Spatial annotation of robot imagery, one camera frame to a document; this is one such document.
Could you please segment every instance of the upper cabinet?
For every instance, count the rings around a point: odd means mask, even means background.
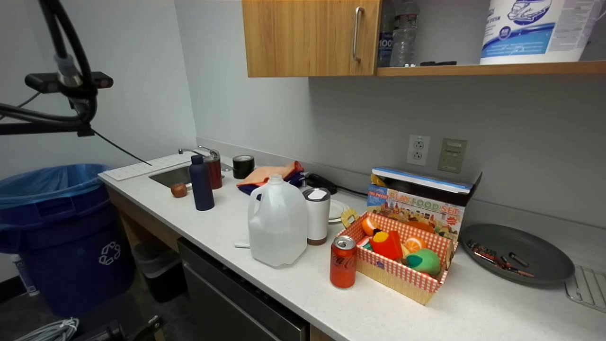
[[[606,76],[606,23],[586,57],[599,61],[480,65],[489,2],[417,2],[415,61],[457,66],[379,66],[383,0],[243,0],[249,76]]]
[[[243,0],[251,78],[374,76],[381,0]]]

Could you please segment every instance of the cabinet handle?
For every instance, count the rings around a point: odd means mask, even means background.
[[[364,17],[364,8],[359,6],[355,10],[355,44],[353,44],[353,59],[357,63],[361,63],[361,57],[359,57],[359,30],[361,30],[362,17]]]

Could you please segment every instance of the snack box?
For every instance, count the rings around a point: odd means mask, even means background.
[[[368,235],[364,233],[362,222],[370,218],[374,226],[383,231],[398,231],[400,241],[410,237],[425,241],[425,246],[440,256],[440,273],[431,277],[419,273],[402,262],[389,260],[374,250],[366,248]],[[357,269],[374,280],[427,305],[434,294],[446,284],[451,265],[453,243],[442,235],[429,233],[402,222],[368,212],[355,224],[345,227],[342,235],[351,235],[357,241]]]
[[[465,210],[480,182],[482,173],[472,182],[455,182],[376,167],[368,207],[379,216],[446,237],[457,250]]]

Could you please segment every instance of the cabinet door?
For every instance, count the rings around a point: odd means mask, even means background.
[[[372,76],[381,0],[243,0],[249,76]]]

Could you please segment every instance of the white wall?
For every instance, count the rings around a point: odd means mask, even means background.
[[[196,125],[175,4],[165,0],[65,0],[94,70],[111,74],[94,127],[145,159],[196,146]],[[39,0],[0,2],[0,102],[18,104],[35,91],[31,72],[56,72],[54,49]],[[61,95],[27,108],[73,114]],[[0,137],[0,178],[67,163],[137,163],[97,137]],[[0,280],[12,265],[0,254]]]
[[[414,133],[434,173],[440,140],[465,138],[478,199],[606,227],[605,76],[251,80],[241,0],[177,10],[200,138],[361,173],[408,167]]]

